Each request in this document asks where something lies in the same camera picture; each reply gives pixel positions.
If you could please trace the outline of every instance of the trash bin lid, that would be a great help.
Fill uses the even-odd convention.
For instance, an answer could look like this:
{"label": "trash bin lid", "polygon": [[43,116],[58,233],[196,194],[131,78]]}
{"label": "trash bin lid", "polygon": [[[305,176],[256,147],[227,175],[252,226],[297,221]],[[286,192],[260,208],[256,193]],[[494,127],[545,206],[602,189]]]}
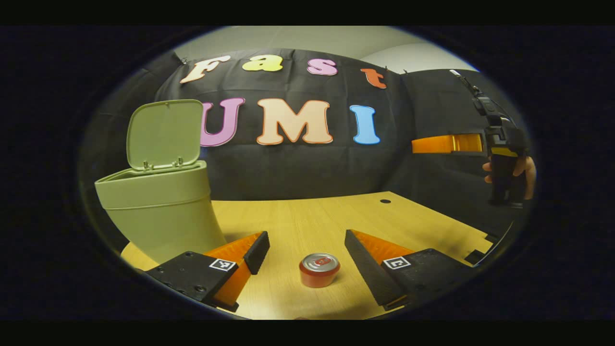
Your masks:
{"label": "trash bin lid", "polygon": [[126,137],[130,167],[146,169],[189,165],[200,155],[203,104],[198,100],[148,103],[132,114]]}

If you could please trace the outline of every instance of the green trash bin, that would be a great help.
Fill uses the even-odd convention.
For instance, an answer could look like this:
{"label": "green trash bin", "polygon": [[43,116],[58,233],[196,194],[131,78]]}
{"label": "green trash bin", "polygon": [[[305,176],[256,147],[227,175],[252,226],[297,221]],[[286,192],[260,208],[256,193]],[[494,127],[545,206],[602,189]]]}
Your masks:
{"label": "green trash bin", "polygon": [[149,103],[132,115],[126,140],[131,168],[97,180],[101,205],[124,236],[154,261],[226,244],[200,154],[203,104]]}

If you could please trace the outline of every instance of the ceiling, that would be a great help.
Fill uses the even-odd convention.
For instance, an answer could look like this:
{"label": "ceiling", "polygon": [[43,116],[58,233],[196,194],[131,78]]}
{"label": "ceiling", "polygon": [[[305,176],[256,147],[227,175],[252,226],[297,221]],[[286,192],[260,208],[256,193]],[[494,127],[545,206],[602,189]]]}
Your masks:
{"label": "ceiling", "polygon": [[428,42],[391,26],[227,26],[178,46],[179,58],[195,60],[244,49],[314,50],[360,60],[381,50]]}

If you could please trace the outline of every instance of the red can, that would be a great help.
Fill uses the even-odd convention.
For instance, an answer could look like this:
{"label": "red can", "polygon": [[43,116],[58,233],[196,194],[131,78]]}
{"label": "red can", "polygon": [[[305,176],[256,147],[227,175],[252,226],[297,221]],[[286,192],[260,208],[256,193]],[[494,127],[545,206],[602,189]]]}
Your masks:
{"label": "red can", "polygon": [[335,256],[319,252],[311,254],[299,263],[301,282],[307,287],[329,286],[339,271],[339,261]]}

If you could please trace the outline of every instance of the wooden table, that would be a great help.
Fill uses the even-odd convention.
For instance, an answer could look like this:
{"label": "wooden table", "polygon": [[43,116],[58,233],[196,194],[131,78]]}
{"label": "wooden table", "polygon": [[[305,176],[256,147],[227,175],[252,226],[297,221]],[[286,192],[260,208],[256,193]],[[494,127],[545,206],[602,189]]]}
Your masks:
{"label": "wooden table", "polygon": [[[344,245],[350,228],[414,251],[433,248],[468,266],[464,258],[472,251],[486,253],[491,247],[486,233],[391,192],[212,203],[227,241],[269,233],[271,248],[262,267],[237,300],[235,314],[254,320],[362,320],[385,314]],[[308,288],[300,281],[299,262],[314,252],[331,253],[341,264],[325,288]],[[122,258],[142,270],[159,265],[132,243]]]}

